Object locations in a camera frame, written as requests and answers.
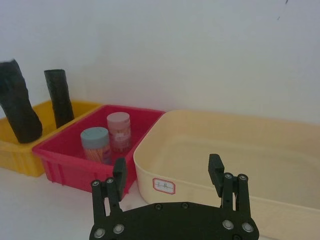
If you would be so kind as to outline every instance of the white wall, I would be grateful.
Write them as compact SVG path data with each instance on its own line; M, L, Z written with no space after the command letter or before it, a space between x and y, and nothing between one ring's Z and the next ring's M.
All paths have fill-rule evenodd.
M0 60L32 104L63 68L76 99L320 123L320 1L285 2L5 0Z

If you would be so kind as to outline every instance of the white table surface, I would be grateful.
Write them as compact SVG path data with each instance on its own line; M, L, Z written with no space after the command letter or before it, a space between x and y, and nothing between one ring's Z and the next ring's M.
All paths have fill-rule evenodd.
M146 204L135 182L120 207ZM88 240L93 223L91 193L0 168L0 240Z

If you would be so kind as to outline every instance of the label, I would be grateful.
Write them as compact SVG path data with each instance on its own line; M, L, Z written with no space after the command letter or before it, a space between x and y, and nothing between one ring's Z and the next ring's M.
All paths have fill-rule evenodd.
M153 188L159 192L166 194L176 193L176 185L173 182L162 180L159 178L153 179Z

